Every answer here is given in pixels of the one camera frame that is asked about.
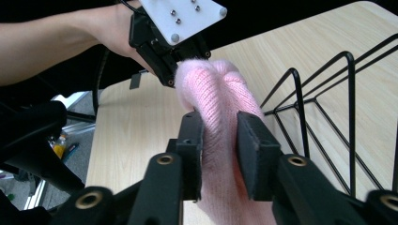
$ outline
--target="white mounting plate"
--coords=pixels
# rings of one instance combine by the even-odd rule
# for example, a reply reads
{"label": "white mounting plate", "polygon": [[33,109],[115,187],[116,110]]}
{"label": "white mounting plate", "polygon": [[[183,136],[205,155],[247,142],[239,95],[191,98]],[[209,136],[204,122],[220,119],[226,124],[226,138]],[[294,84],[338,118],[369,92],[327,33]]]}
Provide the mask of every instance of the white mounting plate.
{"label": "white mounting plate", "polygon": [[141,0],[140,2],[171,46],[177,45],[226,16],[226,8],[211,0]]}

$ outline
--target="metal screw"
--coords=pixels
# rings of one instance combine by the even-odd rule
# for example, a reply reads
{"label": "metal screw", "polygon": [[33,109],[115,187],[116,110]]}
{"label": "metal screw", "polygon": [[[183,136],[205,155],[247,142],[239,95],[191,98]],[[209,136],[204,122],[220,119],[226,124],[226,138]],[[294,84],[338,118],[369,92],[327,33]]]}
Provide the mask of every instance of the metal screw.
{"label": "metal screw", "polygon": [[158,42],[158,39],[155,38],[155,39],[153,39],[153,40],[150,41],[150,44],[151,44],[151,45],[155,45],[157,42]]}
{"label": "metal screw", "polygon": [[174,86],[174,81],[173,80],[169,80],[168,84],[169,84],[169,86]]}
{"label": "metal screw", "polygon": [[228,10],[226,9],[226,7],[222,7],[221,9],[220,9],[220,15],[221,16],[226,16],[226,13],[228,12]]}
{"label": "metal screw", "polygon": [[179,35],[178,34],[172,34],[172,41],[173,42],[178,42],[179,41]]}

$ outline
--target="wooden table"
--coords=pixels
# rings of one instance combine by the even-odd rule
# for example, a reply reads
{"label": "wooden table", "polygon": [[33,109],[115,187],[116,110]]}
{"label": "wooden table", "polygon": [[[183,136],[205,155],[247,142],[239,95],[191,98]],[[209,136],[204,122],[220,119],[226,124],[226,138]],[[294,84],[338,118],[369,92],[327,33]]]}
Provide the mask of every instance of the wooden table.
{"label": "wooden table", "polygon": [[[357,2],[224,46],[212,51],[211,60],[232,61],[261,103],[289,68],[297,69],[304,81],[336,54],[349,51],[358,58],[396,33],[397,16],[373,3]],[[325,80],[342,67],[344,60],[319,80]],[[356,81],[358,153],[385,188],[391,187],[397,137],[397,69],[398,54],[394,53],[363,70]],[[88,186],[107,187],[114,193],[143,178],[149,159],[164,152],[168,140],[177,137],[181,117],[186,113],[177,101],[175,90],[162,87],[152,75],[143,76],[139,89],[129,90],[129,85],[130,81],[125,81],[110,86],[100,96],[86,180]],[[346,87],[346,83],[342,83],[319,99],[345,135],[348,132]],[[292,90],[293,82],[284,84],[264,111],[271,110]],[[314,106],[306,105],[305,110],[308,122],[327,147],[344,179],[348,180],[346,148]],[[283,118],[291,124],[289,132],[298,134],[297,114],[289,112]],[[284,152],[290,152],[272,117],[267,126],[281,142]],[[294,140],[299,145],[299,137]],[[342,189],[311,139],[310,150],[312,160],[335,187]],[[357,183],[358,198],[362,200],[368,190],[375,188],[359,167]],[[194,203],[185,202],[184,210],[185,224],[210,223]]]}

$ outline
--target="cable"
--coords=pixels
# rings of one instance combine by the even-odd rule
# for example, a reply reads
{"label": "cable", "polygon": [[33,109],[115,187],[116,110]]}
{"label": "cable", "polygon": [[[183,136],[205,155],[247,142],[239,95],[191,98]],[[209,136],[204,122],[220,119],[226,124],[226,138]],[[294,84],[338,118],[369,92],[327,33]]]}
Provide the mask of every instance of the cable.
{"label": "cable", "polygon": [[99,63],[99,67],[97,69],[97,79],[95,80],[94,86],[93,86],[93,108],[94,108],[94,113],[97,116],[97,112],[99,110],[99,89],[100,89],[100,79],[102,77],[102,72],[103,69],[105,68],[105,64],[108,60],[108,55],[110,53],[110,50],[108,48],[105,48],[103,56],[101,58],[101,61]]}
{"label": "cable", "polygon": [[119,0],[120,3],[122,3],[123,5],[125,5],[127,8],[131,9],[133,12],[141,14],[141,15],[146,15],[145,12],[138,10],[135,7],[132,7],[129,3],[127,3],[125,0]]}

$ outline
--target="pink sweater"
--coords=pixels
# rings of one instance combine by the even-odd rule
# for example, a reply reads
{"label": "pink sweater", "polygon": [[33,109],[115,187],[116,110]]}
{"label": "pink sweater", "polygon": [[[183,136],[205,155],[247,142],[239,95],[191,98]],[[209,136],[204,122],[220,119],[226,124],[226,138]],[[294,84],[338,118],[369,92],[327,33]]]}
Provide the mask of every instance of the pink sweater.
{"label": "pink sweater", "polygon": [[259,116],[258,104],[229,61],[184,61],[176,71],[182,106],[196,109],[205,124],[202,200],[198,206],[216,224],[275,224],[271,202],[250,201],[237,165],[237,112]]}

